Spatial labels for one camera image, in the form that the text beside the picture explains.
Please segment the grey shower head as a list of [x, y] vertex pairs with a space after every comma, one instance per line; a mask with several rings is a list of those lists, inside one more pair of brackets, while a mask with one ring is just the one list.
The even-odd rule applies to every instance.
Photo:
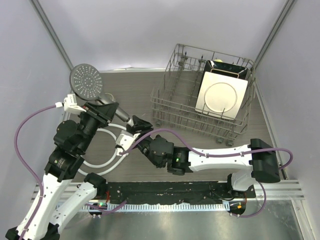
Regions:
[[70, 72], [69, 83], [72, 91], [82, 100], [99, 101], [103, 104], [114, 102], [103, 91], [101, 73], [90, 64], [76, 65]]

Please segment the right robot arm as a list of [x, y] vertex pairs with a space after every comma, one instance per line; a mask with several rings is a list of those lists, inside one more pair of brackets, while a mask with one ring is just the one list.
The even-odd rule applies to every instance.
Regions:
[[167, 168], [173, 175], [183, 176], [209, 169], [234, 169], [227, 176], [226, 193], [233, 198], [255, 183], [278, 183], [281, 180], [276, 152], [259, 138], [236, 148], [200, 149], [175, 146], [157, 134], [153, 125], [137, 116], [126, 129], [138, 134], [135, 148], [157, 168]]

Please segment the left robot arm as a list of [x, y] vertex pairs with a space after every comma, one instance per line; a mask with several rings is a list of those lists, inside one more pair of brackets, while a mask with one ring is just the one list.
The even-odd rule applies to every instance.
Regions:
[[22, 222], [7, 231], [8, 240], [58, 240], [62, 231], [78, 210], [89, 200], [102, 199], [107, 192], [107, 181], [96, 173], [89, 173], [81, 187], [60, 208], [57, 204], [84, 162], [93, 137], [100, 128], [112, 122], [119, 104], [98, 105], [85, 103], [80, 108], [77, 123], [62, 121], [53, 138], [56, 148], [44, 168], [42, 179], [36, 176], [39, 191]]

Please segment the white square plate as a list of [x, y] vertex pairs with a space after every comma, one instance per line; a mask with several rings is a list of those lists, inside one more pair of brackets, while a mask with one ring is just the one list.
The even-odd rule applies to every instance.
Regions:
[[204, 115], [232, 120], [242, 105], [248, 81], [205, 72], [195, 111]]

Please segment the black square plate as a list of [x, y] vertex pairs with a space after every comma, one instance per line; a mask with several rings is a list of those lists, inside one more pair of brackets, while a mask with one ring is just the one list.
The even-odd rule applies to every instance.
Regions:
[[246, 80], [248, 69], [236, 64], [217, 60], [207, 60], [203, 69], [202, 76], [204, 76], [205, 72]]

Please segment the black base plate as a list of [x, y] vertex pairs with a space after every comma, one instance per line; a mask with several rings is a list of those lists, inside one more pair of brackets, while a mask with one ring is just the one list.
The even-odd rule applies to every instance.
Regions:
[[216, 204], [223, 200], [254, 199], [251, 185], [247, 191], [232, 191], [219, 181], [109, 182], [111, 204], [126, 201], [129, 205]]

